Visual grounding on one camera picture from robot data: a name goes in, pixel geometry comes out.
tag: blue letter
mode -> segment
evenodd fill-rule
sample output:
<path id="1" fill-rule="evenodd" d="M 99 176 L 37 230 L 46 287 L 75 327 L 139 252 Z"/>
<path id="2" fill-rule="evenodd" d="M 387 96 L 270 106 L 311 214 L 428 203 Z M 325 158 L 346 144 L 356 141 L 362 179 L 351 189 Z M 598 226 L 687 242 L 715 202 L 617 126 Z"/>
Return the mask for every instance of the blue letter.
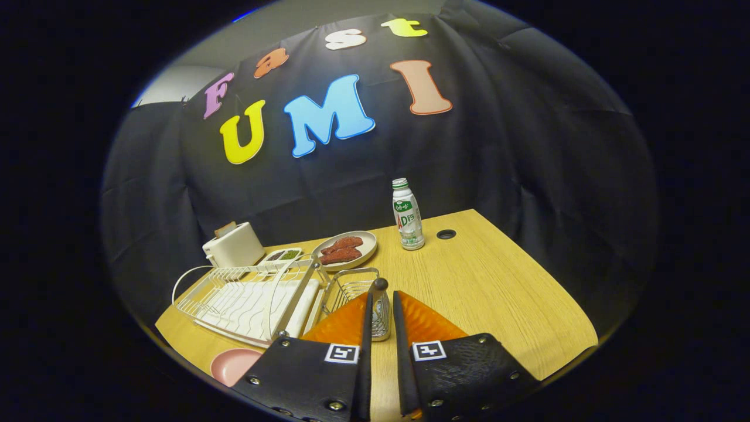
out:
<path id="1" fill-rule="evenodd" d="M 362 103 L 359 102 L 356 84 L 357 75 L 346 75 L 331 82 L 323 100 L 323 107 L 319 106 L 303 95 L 291 100 L 284 112 L 292 118 L 294 132 L 294 149 L 292 155 L 300 158 L 315 150 L 315 141 L 308 137 L 307 130 L 320 139 L 323 145 L 331 139 L 333 118 L 338 121 L 336 137 L 347 139 L 369 132 L 375 127 L 375 121 L 365 115 Z"/>

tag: wooden table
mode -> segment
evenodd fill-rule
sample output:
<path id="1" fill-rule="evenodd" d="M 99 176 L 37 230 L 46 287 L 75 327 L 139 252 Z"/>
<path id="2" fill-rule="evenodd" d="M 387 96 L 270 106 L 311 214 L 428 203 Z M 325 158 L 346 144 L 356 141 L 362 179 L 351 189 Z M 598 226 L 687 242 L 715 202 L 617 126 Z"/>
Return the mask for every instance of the wooden table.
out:
<path id="1" fill-rule="evenodd" d="M 455 230 L 456 236 L 438 239 L 437 232 L 447 228 Z M 565 289 L 475 210 L 426 219 L 423 231 L 427 241 L 416 251 L 401 248 L 395 225 L 372 231 L 378 248 L 362 266 L 380 271 L 388 280 L 389 296 L 402 290 L 469 335 L 491 333 L 539 380 L 598 344 L 591 321 Z M 323 240 L 265 250 L 295 246 L 308 253 Z M 156 327 L 180 355 L 209 375 L 217 354 L 231 348 L 254 348 L 196 325 L 174 305 Z M 402 421 L 395 368 L 391 320 L 391 337 L 372 347 L 373 421 Z"/>

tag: pink bowl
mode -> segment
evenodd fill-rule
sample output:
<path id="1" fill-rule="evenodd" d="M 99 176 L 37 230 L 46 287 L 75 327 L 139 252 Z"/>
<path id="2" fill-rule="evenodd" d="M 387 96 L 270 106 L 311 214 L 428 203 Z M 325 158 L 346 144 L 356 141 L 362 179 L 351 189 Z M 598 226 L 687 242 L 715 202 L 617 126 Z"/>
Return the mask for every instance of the pink bowl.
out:
<path id="1" fill-rule="evenodd" d="M 253 366 L 262 353 L 249 348 L 223 351 L 211 361 L 211 376 L 221 384 L 232 387 Z"/>

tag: screw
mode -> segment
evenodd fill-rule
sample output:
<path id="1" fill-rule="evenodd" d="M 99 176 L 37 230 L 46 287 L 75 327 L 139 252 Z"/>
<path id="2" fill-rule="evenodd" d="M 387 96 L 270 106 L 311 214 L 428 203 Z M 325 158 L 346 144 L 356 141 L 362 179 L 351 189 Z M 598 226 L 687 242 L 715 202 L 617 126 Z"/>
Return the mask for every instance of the screw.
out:
<path id="1" fill-rule="evenodd" d="M 330 402 L 328 404 L 328 408 L 331 409 L 332 411 L 340 411 L 341 409 L 344 408 L 344 404 L 339 403 L 339 402 Z"/>

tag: white toaster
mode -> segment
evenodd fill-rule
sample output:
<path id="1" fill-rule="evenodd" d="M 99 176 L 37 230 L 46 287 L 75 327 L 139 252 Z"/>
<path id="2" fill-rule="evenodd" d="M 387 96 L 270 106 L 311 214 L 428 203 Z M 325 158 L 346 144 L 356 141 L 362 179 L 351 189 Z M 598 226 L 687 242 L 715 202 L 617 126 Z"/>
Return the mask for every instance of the white toaster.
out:
<path id="1" fill-rule="evenodd" d="M 247 267 L 255 263 L 266 251 L 260 244 L 250 223 L 244 222 L 219 237 L 214 237 L 203 245 L 205 258 L 218 268 Z"/>

